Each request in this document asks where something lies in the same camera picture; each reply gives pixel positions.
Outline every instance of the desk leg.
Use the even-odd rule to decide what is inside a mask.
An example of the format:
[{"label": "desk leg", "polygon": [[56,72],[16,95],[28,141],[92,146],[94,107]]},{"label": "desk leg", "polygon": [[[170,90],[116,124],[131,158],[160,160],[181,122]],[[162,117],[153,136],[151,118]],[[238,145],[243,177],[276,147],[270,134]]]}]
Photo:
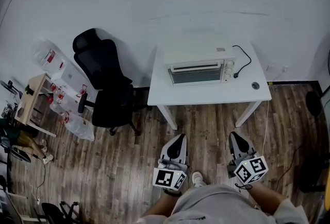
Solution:
[{"label": "desk leg", "polygon": [[175,119],[173,118],[172,114],[170,113],[169,107],[166,105],[157,105],[160,112],[164,115],[167,122],[170,124],[173,130],[177,130],[177,124],[175,123]]},{"label": "desk leg", "polygon": [[237,122],[235,123],[235,127],[240,127],[247,118],[255,111],[256,108],[260,105],[261,101],[254,101],[249,104],[249,106],[245,109],[243,114],[238,118]]},{"label": "desk leg", "polygon": [[52,137],[56,137],[56,134],[53,134],[53,133],[51,133],[51,132],[49,132],[49,131],[46,131],[46,130],[44,130],[44,129],[38,127],[37,125],[33,124],[33,123],[30,122],[30,121],[29,121],[27,124],[28,124],[28,126],[31,126],[31,127],[35,128],[35,129],[37,129],[38,131],[41,131],[41,132],[43,132],[43,133],[46,133],[46,134],[48,134],[48,135],[50,135],[50,136],[52,136]]}]

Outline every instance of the wooden floor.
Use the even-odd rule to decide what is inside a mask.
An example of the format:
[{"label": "wooden floor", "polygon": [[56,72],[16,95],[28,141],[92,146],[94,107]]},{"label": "wooden floor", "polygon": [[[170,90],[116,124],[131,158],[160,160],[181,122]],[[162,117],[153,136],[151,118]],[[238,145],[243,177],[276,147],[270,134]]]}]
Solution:
[{"label": "wooden floor", "polygon": [[[311,116],[305,106],[305,95],[315,90],[309,84],[270,86],[268,133],[265,157],[269,172],[263,182],[275,189],[277,180],[290,166],[294,150],[297,151],[292,169],[279,183],[278,191],[294,204],[302,204],[311,220],[322,193],[303,194],[297,181],[304,158],[312,151],[328,151],[328,135],[324,115]],[[146,101],[147,91],[139,92]],[[125,126],[115,136],[103,128],[95,129],[95,141],[80,140],[68,133],[55,113],[45,108],[42,127],[58,135],[57,138],[39,133],[36,141],[46,138],[55,159],[46,165],[44,184],[38,189],[42,202],[58,205],[80,203],[80,217],[89,223],[131,223],[146,211],[160,196],[161,190],[152,186],[153,169],[162,146],[181,132],[188,137],[189,175],[202,172],[206,182],[233,186],[228,179],[226,163],[231,159],[228,135],[232,130],[248,136],[261,152],[266,126],[267,102],[263,102],[240,127],[234,124],[247,104],[223,104],[171,107],[179,129],[173,131],[157,108],[142,110],[134,115],[134,123],[142,131],[134,136]],[[32,208],[42,213],[32,199],[30,184],[36,187],[43,179],[40,160],[32,163],[12,159],[12,183],[16,194],[29,196],[22,213],[32,214]],[[192,186],[190,178],[184,189]]]}]

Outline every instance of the white wall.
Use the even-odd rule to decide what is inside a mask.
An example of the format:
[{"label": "white wall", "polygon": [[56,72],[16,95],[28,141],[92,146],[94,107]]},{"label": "white wall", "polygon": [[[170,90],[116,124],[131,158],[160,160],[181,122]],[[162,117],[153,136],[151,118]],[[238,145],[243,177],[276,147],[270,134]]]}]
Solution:
[{"label": "white wall", "polygon": [[29,50],[39,37],[73,59],[72,41],[98,27],[118,44],[125,75],[148,86],[159,36],[221,32],[252,41],[272,80],[310,80],[312,59],[330,29],[330,0],[12,0],[0,28],[0,73],[25,83],[42,72]]}]

